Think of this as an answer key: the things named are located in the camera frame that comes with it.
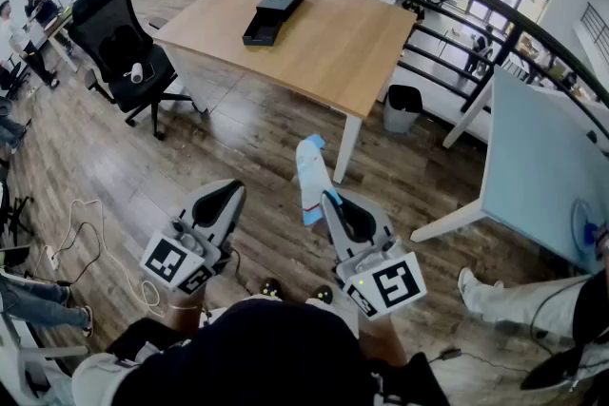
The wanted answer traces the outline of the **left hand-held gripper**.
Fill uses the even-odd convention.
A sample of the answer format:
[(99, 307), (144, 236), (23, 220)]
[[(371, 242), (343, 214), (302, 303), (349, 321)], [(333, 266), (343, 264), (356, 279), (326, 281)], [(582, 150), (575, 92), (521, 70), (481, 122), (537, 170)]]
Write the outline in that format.
[(155, 231), (140, 267), (172, 292), (193, 295), (222, 273), (230, 260), (228, 236), (246, 199), (239, 180), (204, 184), (187, 195), (181, 218)]

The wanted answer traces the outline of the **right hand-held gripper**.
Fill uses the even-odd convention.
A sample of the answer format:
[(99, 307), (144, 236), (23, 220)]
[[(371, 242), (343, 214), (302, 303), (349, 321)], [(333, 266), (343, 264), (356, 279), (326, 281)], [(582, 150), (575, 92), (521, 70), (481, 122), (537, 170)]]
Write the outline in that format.
[(371, 199), (352, 190), (339, 190), (338, 194), (341, 205), (325, 190), (321, 208), (339, 261), (339, 286), (361, 313), (375, 320), (425, 297), (427, 289), (417, 257), (406, 251), (400, 237), (354, 256), (354, 242), (385, 242), (393, 227), (383, 208)]

